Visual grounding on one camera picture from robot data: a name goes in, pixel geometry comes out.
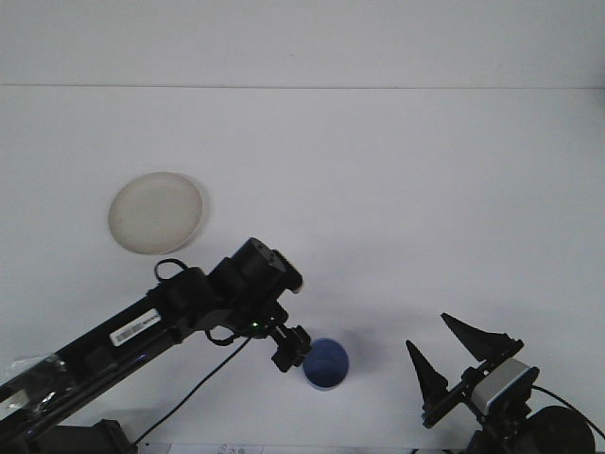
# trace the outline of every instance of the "white plate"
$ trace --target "white plate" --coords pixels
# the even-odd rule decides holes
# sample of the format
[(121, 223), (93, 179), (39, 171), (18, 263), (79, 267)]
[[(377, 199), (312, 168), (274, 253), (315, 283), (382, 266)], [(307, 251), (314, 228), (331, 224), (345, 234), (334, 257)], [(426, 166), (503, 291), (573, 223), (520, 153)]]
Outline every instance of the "white plate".
[(178, 173), (149, 173), (115, 196), (110, 230), (129, 251), (169, 253), (194, 235), (201, 210), (201, 194), (189, 179)]

